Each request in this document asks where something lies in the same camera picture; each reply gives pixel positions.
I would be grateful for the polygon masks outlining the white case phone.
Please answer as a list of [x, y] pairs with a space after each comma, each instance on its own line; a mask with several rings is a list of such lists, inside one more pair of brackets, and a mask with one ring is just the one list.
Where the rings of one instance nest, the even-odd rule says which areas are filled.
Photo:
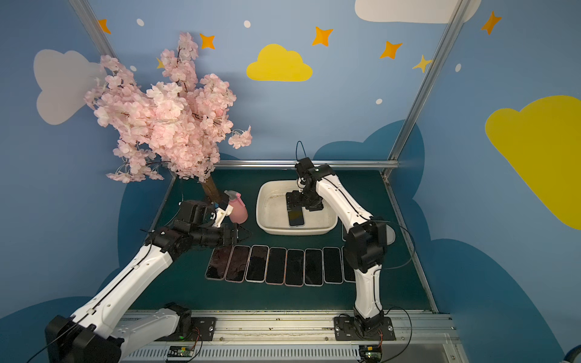
[[269, 247], [254, 245], [251, 248], [245, 281], [263, 283], [266, 280], [266, 267], [269, 258]]

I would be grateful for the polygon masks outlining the pink case phone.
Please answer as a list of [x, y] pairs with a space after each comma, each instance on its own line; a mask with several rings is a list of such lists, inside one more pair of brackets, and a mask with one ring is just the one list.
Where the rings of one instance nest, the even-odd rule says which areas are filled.
[[304, 251], [290, 249], [287, 251], [284, 284], [290, 287], [304, 285]]
[[269, 250], [266, 267], [266, 284], [283, 285], [286, 269], [287, 250], [283, 247], [273, 247]]

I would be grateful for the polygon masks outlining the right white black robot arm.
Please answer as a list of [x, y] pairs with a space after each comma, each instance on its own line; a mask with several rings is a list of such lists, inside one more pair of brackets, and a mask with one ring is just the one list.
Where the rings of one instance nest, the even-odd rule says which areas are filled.
[[395, 241], [393, 229], [364, 209], [343, 187], [328, 165], [316, 166], [305, 157], [295, 164], [300, 190], [287, 203], [310, 212], [331, 207], [346, 231], [343, 251], [354, 270], [356, 300], [353, 324], [361, 336], [375, 333], [384, 321], [381, 303], [381, 269], [388, 244]]

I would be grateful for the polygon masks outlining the white plastic storage box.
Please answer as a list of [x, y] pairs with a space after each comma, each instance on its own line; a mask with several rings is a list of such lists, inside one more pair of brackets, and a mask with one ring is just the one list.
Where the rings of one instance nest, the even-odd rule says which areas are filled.
[[257, 224], [268, 234], [309, 236], [327, 234], [338, 222], [337, 214], [324, 202], [324, 209], [310, 212], [303, 208], [304, 224], [291, 226], [286, 194], [299, 190], [296, 180], [268, 181], [259, 190], [256, 206]]

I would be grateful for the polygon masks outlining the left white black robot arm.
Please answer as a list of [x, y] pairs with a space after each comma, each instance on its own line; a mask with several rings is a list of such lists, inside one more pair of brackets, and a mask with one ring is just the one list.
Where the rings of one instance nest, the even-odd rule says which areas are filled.
[[45, 328], [50, 362], [119, 362], [162, 337], [194, 338], [201, 334], [190, 309], [175, 303], [130, 325], [118, 323], [145, 289], [183, 254], [195, 247], [233, 246], [238, 226], [224, 224], [234, 208], [184, 201], [168, 226], [149, 232], [128, 265], [70, 317], [56, 316]]

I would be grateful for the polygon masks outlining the black phone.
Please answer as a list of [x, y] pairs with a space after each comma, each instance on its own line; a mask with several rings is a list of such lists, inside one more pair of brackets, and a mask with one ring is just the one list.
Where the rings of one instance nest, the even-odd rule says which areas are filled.
[[342, 257], [338, 247], [323, 248], [323, 267], [325, 284], [342, 284]]
[[322, 287], [324, 284], [322, 250], [306, 249], [304, 256], [304, 284], [310, 287]]
[[347, 283], [356, 282], [354, 269], [349, 265], [345, 258], [343, 258], [343, 279]]
[[305, 224], [303, 207], [301, 205], [288, 205], [287, 217], [290, 227], [299, 227]]

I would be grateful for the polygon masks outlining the pink back phone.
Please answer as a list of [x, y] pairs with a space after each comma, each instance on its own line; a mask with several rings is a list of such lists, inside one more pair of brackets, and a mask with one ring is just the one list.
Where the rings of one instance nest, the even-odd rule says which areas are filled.
[[233, 246], [216, 247], [213, 249], [208, 263], [205, 278], [207, 280], [222, 281], [231, 257]]

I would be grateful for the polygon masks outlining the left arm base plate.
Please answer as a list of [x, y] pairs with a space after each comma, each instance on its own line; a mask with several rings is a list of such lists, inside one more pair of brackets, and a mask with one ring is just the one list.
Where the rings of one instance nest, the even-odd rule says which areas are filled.
[[195, 342], [212, 341], [216, 330], [217, 319], [215, 317], [186, 317], [181, 319], [176, 330], [157, 341]]

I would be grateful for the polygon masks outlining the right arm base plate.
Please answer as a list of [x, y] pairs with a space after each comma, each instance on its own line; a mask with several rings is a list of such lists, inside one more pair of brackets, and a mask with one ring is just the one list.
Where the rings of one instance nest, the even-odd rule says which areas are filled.
[[365, 325], [361, 319], [339, 314], [333, 318], [334, 334], [337, 341], [395, 341], [396, 334], [392, 320], [387, 317], [381, 317], [377, 323]]

